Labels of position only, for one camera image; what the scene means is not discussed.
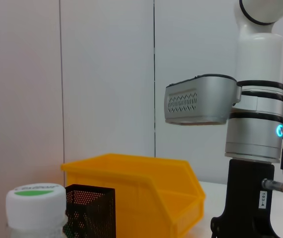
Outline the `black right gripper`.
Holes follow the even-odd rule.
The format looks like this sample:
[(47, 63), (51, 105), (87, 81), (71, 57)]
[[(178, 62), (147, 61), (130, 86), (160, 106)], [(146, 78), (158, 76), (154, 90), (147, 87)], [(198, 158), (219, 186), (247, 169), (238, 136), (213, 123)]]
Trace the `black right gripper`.
[(262, 187), (274, 179), (272, 164), (231, 159), (223, 213), (211, 219), (213, 238), (277, 238), (271, 225), (273, 191)]

